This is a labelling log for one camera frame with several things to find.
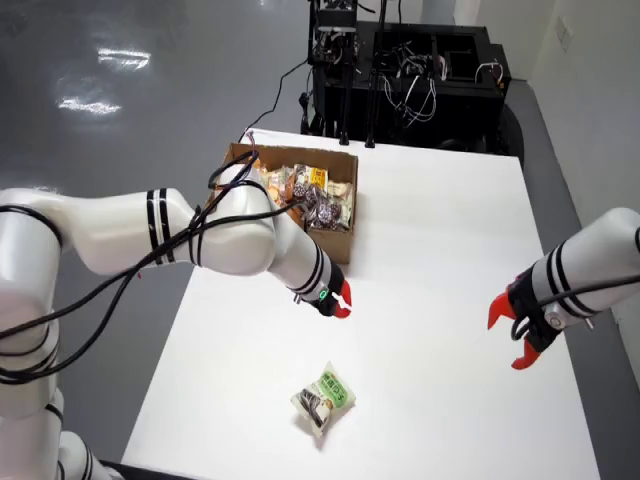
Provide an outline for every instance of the white robotic arm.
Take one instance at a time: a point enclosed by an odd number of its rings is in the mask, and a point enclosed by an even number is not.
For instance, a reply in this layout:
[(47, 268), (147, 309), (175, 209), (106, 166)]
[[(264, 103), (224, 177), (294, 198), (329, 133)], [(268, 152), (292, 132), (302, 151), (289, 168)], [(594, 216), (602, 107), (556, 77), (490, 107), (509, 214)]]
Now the white robotic arm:
[(640, 215), (615, 208), (520, 274), (491, 304), (489, 328), (514, 320), (512, 339), (525, 341), (512, 366), (523, 370), (562, 330), (639, 291)]
[[(146, 266), (191, 262), (229, 275), (268, 271), (321, 314), (349, 315), (351, 294), (341, 269), (289, 215), (278, 214), (282, 209), (260, 187), (258, 173), (243, 170), (233, 165), (220, 175), (221, 185), (239, 178), (242, 184), (224, 198), (219, 194), (215, 210), (202, 219), (207, 228), (174, 189), (101, 199), (0, 192), (0, 478), (54, 478), (56, 461), (59, 477), (66, 467), (67, 478), (110, 478), (77, 436), (60, 436), (56, 375), (38, 377), (61, 366), (58, 320), (25, 328), (51, 312), (64, 249), (75, 249), (96, 273), (129, 272), (113, 277), (125, 286), (150, 255), (157, 258)], [(177, 237), (184, 241), (172, 243)], [(93, 476), (83, 475), (89, 465)]]

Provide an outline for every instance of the shiny floor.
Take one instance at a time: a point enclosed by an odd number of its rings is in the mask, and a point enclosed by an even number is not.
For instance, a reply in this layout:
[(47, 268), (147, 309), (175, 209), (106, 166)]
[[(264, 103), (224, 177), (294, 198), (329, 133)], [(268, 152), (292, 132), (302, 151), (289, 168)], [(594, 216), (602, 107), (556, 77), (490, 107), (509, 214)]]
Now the shiny floor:
[[(444, 21), (452, 3), (422, 20)], [(272, 105), (280, 75), (305, 58), (307, 6), (305, 0), (4, 0), (0, 188), (104, 196), (171, 186), (202, 203), (205, 178), (229, 142)], [(285, 81), (278, 110), (260, 126), (298, 131), (297, 98), (307, 72)], [(548, 250), (579, 223), (533, 93), (514, 82), (508, 102), (522, 123), (525, 178)], [(188, 266), (145, 271), (100, 341), (61, 376), (65, 427), (102, 458), (122, 456), (190, 272)], [(56, 307), (98, 281), (67, 254)], [(64, 319), (63, 355), (91, 332), (108, 299), (103, 294)], [(571, 356), (602, 478), (637, 478), (640, 394), (617, 327), (606, 316), (600, 323), (595, 334), (568, 335)], [(526, 432), (522, 440), (530, 461), (535, 446), (526, 445)]]

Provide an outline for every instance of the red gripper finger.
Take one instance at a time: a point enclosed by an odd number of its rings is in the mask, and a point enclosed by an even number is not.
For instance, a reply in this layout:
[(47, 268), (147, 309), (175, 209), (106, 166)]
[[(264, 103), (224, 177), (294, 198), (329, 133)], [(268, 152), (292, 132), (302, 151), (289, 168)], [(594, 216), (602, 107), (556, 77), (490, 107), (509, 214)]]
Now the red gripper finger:
[(516, 370), (524, 370), (525, 368), (529, 368), (531, 365), (533, 365), (539, 356), (540, 356), (540, 353), (536, 352), (536, 350), (531, 346), (531, 344), (527, 340), (525, 340), (524, 356), (520, 358), (516, 358), (514, 362), (511, 364), (511, 366)]
[(516, 319), (516, 314), (513, 313), (507, 292), (498, 295), (496, 299), (491, 302), (491, 306), (489, 307), (489, 329), (496, 324), (498, 318), (501, 316), (509, 317), (512, 320)]

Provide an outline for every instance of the snack bag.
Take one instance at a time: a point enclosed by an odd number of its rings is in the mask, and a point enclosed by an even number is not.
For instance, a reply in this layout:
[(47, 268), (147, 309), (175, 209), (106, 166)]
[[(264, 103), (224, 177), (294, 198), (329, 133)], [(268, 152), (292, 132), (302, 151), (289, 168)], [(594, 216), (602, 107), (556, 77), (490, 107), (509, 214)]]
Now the snack bag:
[(284, 187), (284, 195), (282, 198), (285, 202), (291, 203), (293, 201), (293, 187), (296, 183), (296, 176), (293, 173), (293, 168), (282, 167), (285, 170), (286, 183)]
[(293, 167), (295, 185), (315, 185), (325, 194), (329, 184), (329, 173), (323, 168), (297, 164)]
[(329, 181), (328, 185), (329, 200), (332, 205), (337, 205), (335, 212), (340, 210), (337, 224), (349, 229), (351, 221), (351, 213), (353, 211), (353, 186), (350, 183), (337, 183)]
[(322, 436), (334, 410), (350, 408), (355, 401), (355, 395), (338, 377), (331, 362), (327, 363), (318, 380), (291, 397), (291, 403), (311, 423), (316, 437)]

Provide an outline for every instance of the white table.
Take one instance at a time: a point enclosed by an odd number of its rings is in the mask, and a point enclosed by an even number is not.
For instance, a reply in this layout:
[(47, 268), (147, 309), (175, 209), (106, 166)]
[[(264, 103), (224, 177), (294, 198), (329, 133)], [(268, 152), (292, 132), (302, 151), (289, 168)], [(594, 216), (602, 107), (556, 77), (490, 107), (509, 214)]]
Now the white table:
[[(596, 479), (563, 336), (534, 367), (491, 300), (542, 252), (517, 159), (269, 131), (360, 157), (354, 311), (195, 269), (123, 462), (216, 479)], [(290, 396), (330, 360), (356, 406), (315, 441)]]

